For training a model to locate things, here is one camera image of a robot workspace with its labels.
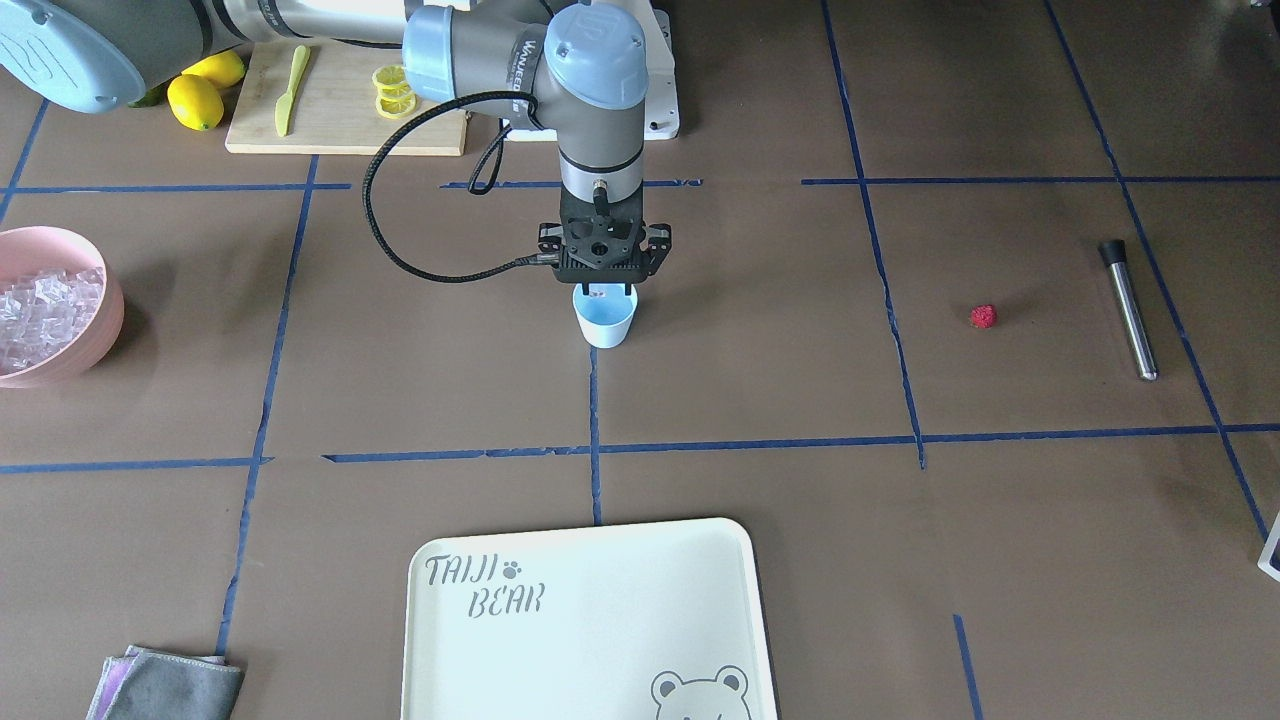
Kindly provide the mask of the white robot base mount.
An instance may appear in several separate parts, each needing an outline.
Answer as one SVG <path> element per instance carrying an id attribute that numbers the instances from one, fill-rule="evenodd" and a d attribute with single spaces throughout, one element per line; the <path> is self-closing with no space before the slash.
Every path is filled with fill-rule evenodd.
<path id="1" fill-rule="evenodd" d="M 591 1 L 611 4 L 628 12 L 644 29 L 646 68 L 645 140 L 673 138 L 680 129 L 680 109 L 675 78 L 675 54 L 669 13 L 652 1 Z"/>

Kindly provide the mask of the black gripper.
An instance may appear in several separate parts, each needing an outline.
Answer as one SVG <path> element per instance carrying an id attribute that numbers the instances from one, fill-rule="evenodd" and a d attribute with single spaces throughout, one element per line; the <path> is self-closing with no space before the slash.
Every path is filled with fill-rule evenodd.
<path id="1" fill-rule="evenodd" d="M 658 273 L 673 245 L 668 224 L 648 224 L 641 214 L 641 190 L 618 202 L 562 190 L 559 222 L 539 225 L 536 263 L 558 282 L 579 284 L 577 295 L 589 296 L 590 284 L 625 284 L 623 295 L 636 299 L 635 284 Z"/>

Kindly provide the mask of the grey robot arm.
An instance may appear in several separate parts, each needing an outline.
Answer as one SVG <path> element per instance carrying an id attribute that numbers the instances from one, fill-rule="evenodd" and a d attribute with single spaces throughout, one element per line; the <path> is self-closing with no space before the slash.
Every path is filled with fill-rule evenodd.
<path id="1" fill-rule="evenodd" d="M 559 150 L 559 220 L 536 254 L 582 293 L 654 275 L 667 224 L 643 218 L 648 42 L 637 18 L 602 1 L 5 1 L 3 67 L 73 111 L 105 113 L 215 53 L 273 40 L 333 38 L 401 50 L 410 87 L 433 102 L 380 146 L 361 195 L 372 237 L 372 182 L 425 120 L 474 109 L 516 129 L 550 129 Z"/>

